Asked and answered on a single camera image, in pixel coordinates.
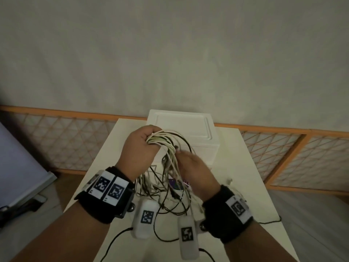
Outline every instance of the black wristband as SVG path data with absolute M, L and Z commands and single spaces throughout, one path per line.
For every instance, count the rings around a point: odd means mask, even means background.
M 133 182 L 116 167 L 108 167 L 106 171 L 113 174 L 114 177 L 111 180 L 104 178 L 104 180 L 109 182 L 107 185 L 105 185 L 104 189 L 97 187 L 97 179 L 95 182 L 92 182 L 86 190 L 80 192 L 75 199 L 77 199 L 85 211 L 96 220 L 104 224 L 110 224 L 115 217 L 122 219 L 126 214 L 126 211 L 128 210 L 133 199 L 135 186 Z M 117 194 L 113 194 L 113 186 L 115 186 L 114 181 L 117 177 L 124 180 L 123 182 L 128 182 L 127 186 L 123 188 L 120 197 L 118 197 Z M 91 189 L 94 188 L 98 189 L 98 191 L 100 191 L 102 194 L 100 198 L 91 195 Z M 110 204 L 108 200 L 106 200 L 106 196 L 110 197 L 112 200 L 117 199 L 118 202 L 116 205 Z
M 202 205 L 206 216 L 203 225 L 223 244 L 237 238 L 253 221 L 248 206 L 239 199 L 240 197 L 222 185 L 220 191 Z

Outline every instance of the forearm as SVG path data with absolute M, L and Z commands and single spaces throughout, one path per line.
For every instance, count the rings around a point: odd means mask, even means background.
M 108 230 L 76 202 L 11 262 L 93 261 Z
M 230 261 L 295 262 L 295 259 L 257 222 L 224 245 Z

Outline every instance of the white lid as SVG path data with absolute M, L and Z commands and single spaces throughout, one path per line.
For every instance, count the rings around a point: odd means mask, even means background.
M 193 147 L 219 145 L 219 139 L 210 114 L 151 109 L 147 125 L 182 134 Z

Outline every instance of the left hand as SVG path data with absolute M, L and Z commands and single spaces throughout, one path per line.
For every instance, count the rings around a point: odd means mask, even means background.
M 127 137 L 116 167 L 132 182 L 136 180 L 151 166 L 155 155 L 160 149 L 159 145 L 147 144 L 147 138 L 161 128 L 147 125 L 131 132 Z

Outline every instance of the gray wall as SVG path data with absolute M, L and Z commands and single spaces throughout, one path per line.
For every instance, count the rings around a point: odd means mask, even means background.
M 349 0 L 0 0 L 3 104 L 349 131 Z

